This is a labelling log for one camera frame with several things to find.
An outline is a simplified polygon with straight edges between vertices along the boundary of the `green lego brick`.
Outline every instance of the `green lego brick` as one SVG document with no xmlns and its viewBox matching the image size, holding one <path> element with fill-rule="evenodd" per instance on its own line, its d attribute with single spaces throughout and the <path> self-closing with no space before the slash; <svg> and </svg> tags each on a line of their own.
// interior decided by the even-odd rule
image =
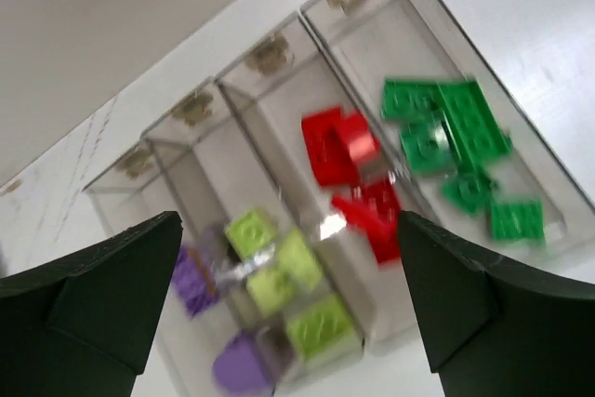
<svg viewBox="0 0 595 397">
<path fill-rule="evenodd" d="M 279 268 L 288 273 L 307 292 L 314 290 L 324 278 L 318 259 L 298 229 L 292 230 L 281 242 L 276 260 Z"/>
<path fill-rule="evenodd" d="M 476 81 L 444 84 L 437 97 L 453 133 L 458 161 L 472 170 L 509 155 L 510 139 L 502 133 Z"/>
<path fill-rule="evenodd" d="M 401 132 L 403 152 L 415 175 L 431 175 L 455 165 L 450 130 L 442 112 L 429 115 Z"/>
<path fill-rule="evenodd" d="M 267 212 L 257 207 L 230 223 L 225 234 L 238 256 L 248 259 L 277 237 L 277 228 Z"/>
<path fill-rule="evenodd" d="M 539 200 L 492 202 L 490 206 L 492 237 L 497 241 L 520 239 L 545 240 L 543 207 Z"/>
<path fill-rule="evenodd" d="M 440 192 L 453 205 L 473 216 L 489 205 L 497 188 L 497 183 L 479 169 L 458 173 L 444 183 Z"/>
<path fill-rule="evenodd" d="M 246 289 L 260 313 L 270 316 L 285 307 L 296 295 L 296 287 L 278 267 L 257 271 L 246 281 Z"/>
<path fill-rule="evenodd" d="M 286 331 L 299 355 L 308 361 L 355 333 L 355 326 L 340 297 L 333 294 L 294 316 Z"/>
<path fill-rule="evenodd" d="M 438 107 L 439 85 L 426 81 L 384 82 L 380 117 L 387 121 L 408 121 L 425 116 Z"/>
</svg>

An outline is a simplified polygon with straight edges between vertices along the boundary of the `dark green block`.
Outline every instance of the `dark green block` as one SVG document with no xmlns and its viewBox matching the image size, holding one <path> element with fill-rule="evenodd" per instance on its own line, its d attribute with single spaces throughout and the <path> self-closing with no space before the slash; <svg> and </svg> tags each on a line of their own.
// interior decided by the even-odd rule
<svg viewBox="0 0 595 397">
<path fill-rule="evenodd" d="M 0 281 L 0 395 L 125 397 L 144 372 L 181 241 L 164 213 Z"/>
<path fill-rule="evenodd" d="M 440 192 L 454 206 L 473 216 L 490 204 L 497 188 L 497 183 L 479 169 L 459 172 L 444 183 Z"/>
<path fill-rule="evenodd" d="M 595 285 L 534 269 L 412 212 L 399 216 L 398 241 L 446 397 L 595 395 Z"/>
<path fill-rule="evenodd" d="M 401 145 L 413 174 L 436 174 L 455 165 L 448 124 L 441 112 L 403 130 Z"/>
<path fill-rule="evenodd" d="M 387 78 L 384 82 L 380 117 L 387 121 L 422 118 L 436 110 L 439 95 L 440 89 L 435 82 Z"/>
<path fill-rule="evenodd" d="M 493 202 L 490 206 L 492 237 L 498 241 L 543 241 L 543 207 L 539 200 Z"/>
<path fill-rule="evenodd" d="M 441 85 L 438 105 L 453 133 L 456 156 L 464 169 L 507 156 L 510 139 L 502 133 L 476 81 Z"/>
</svg>

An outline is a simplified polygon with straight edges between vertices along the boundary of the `purple block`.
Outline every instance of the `purple block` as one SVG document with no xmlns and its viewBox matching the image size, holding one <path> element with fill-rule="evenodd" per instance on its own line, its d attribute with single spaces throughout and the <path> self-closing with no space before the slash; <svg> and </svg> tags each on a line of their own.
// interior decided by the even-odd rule
<svg viewBox="0 0 595 397">
<path fill-rule="evenodd" d="M 179 249 L 178 260 L 174 267 L 171 282 L 184 303 L 186 312 L 192 318 L 216 304 L 219 301 L 219 296 L 218 293 L 212 293 L 196 263 L 188 254 L 189 250 L 192 249 L 184 245 Z M 204 265 L 210 265 L 207 259 L 205 259 Z"/>
<path fill-rule="evenodd" d="M 240 334 L 213 363 L 213 378 L 232 395 L 270 394 L 273 383 L 262 366 L 252 337 Z"/>
</svg>

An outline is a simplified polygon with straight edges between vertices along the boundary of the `yellow-green block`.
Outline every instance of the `yellow-green block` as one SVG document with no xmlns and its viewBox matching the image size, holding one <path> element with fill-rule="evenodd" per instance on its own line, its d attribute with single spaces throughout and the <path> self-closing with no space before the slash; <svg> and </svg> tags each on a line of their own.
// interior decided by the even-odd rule
<svg viewBox="0 0 595 397">
<path fill-rule="evenodd" d="M 252 258 L 277 237 L 277 228 L 262 208 L 253 208 L 225 229 L 225 234 L 241 259 Z"/>
<path fill-rule="evenodd" d="M 308 361 L 352 334 L 355 328 L 341 298 L 333 294 L 289 320 L 286 330 L 291 344 Z"/>
<path fill-rule="evenodd" d="M 291 279 L 277 267 L 254 273 L 248 278 L 246 288 L 265 317 L 285 307 L 296 295 Z"/>
<path fill-rule="evenodd" d="M 277 249 L 276 258 L 277 265 L 307 292 L 314 290 L 324 278 L 318 259 L 299 229 L 287 234 Z"/>
</svg>

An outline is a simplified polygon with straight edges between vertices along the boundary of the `clear plastic bin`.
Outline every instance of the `clear plastic bin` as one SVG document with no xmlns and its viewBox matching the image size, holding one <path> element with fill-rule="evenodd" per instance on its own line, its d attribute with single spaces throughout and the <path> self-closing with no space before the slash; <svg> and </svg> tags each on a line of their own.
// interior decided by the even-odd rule
<svg viewBox="0 0 595 397">
<path fill-rule="evenodd" d="M 219 374 L 227 373 L 220 368 L 235 371 L 227 390 L 240 386 L 243 368 L 226 366 L 228 354 L 233 357 L 239 349 L 237 339 L 229 344 L 229 331 L 219 335 L 226 326 L 241 332 L 242 339 L 249 336 L 275 391 L 292 390 L 359 360 L 363 337 L 349 306 L 326 279 L 324 263 L 219 88 L 212 83 L 197 87 L 148 128 L 143 139 L 228 304 L 212 319 L 201 314 L 187 324 L 192 333 L 164 334 L 189 394 L 225 395 Z M 173 163 L 172 151 L 180 154 Z M 205 237 L 217 243 L 205 250 Z M 174 314 L 165 310 L 163 319 Z M 315 330 L 312 324 L 318 324 Z M 304 338 L 319 330 L 319 340 Z M 220 360 L 222 351 L 226 359 Z M 219 386 L 211 379 L 213 363 Z"/>
<path fill-rule="evenodd" d="M 275 42 L 281 44 L 273 50 L 270 46 Z M 258 58 L 267 55 L 271 59 L 265 60 L 266 67 L 260 70 Z M 291 19 L 271 31 L 221 75 L 218 83 L 263 161 L 275 185 L 274 194 L 283 198 L 293 220 L 303 228 L 311 228 L 334 216 L 331 196 L 349 196 L 349 188 L 319 186 L 312 173 L 301 121 L 304 116 L 336 107 L 344 115 L 357 109 L 301 20 Z M 401 178 L 393 162 L 383 152 L 360 174 L 365 181 L 390 179 L 390 187 L 398 193 L 404 209 L 431 213 L 415 185 Z M 256 190 L 252 193 L 261 195 Z M 364 329 L 367 347 L 387 351 L 394 341 L 403 340 L 405 333 L 413 334 L 416 319 L 399 261 L 378 265 L 370 244 L 352 229 L 344 229 L 315 246 Z"/>
<path fill-rule="evenodd" d="M 595 236 L 591 204 L 441 0 L 313 0 L 303 8 L 303 15 L 344 77 L 345 85 L 369 116 L 375 117 L 390 154 L 401 161 L 405 160 L 401 138 L 406 125 L 380 117 L 385 78 L 430 84 L 477 80 L 504 137 L 509 135 L 513 145 L 511 156 L 487 165 L 485 171 L 500 185 L 502 200 L 541 202 L 547 244 L 494 240 L 487 213 L 471 217 L 441 192 L 443 185 L 454 179 L 455 168 L 438 175 L 415 176 L 436 220 L 446 229 L 507 256 L 542 266 Z M 439 126 L 431 131 L 442 132 Z"/>
</svg>

